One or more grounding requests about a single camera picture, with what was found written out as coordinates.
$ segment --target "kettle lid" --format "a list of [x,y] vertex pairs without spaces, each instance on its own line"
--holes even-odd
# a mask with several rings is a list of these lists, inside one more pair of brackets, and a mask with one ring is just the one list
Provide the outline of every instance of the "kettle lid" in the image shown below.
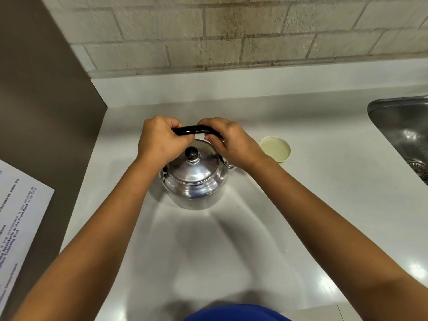
[[181,183],[201,183],[218,169],[217,150],[204,140],[194,140],[176,159],[167,164],[168,173]]

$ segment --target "white countertop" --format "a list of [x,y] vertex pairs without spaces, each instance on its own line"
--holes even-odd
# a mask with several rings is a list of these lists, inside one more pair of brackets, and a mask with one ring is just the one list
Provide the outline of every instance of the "white countertop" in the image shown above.
[[[424,93],[428,86],[110,108],[63,247],[135,158],[144,119],[222,116],[257,141],[286,140],[282,167],[428,285],[428,187],[367,115],[373,100]],[[189,211],[154,181],[97,320],[178,321],[215,302],[285,311],[345,301],[248,175],[232,171],[227,188],[210,209]]]

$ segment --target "brown panel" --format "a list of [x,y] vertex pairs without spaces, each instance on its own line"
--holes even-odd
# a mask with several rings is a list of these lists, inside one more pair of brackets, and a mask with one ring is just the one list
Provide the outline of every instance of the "brown panel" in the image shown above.
[[41,0],[0,0],[0,159],[55,189],[1,321],[59,252],[106,109]]

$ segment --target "paper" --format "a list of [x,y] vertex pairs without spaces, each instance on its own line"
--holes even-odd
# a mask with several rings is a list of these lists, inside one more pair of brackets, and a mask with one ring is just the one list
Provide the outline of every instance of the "paper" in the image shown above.
[[0,160],[0,314],[53,193]]

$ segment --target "hand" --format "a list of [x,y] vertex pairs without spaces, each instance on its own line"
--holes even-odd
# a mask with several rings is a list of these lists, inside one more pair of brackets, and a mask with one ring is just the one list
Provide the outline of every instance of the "hand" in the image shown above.
[[218,131],[224,139],[224,143],[217,136],[207,134],[205,139],[209,141],[228,162],[244,171],[254,167],[268,156],[263,152],[255,140],[253,140],[241,125],[235,121],[224,118],[204,118],[198,125],[207,125]]
[[146,119],[138,143],[137,161],[149,161],[160,170],[178,157],[195,140],[195,135],[178,136],[172,131],[172,128],[182,126],[177,118],[155,116]]

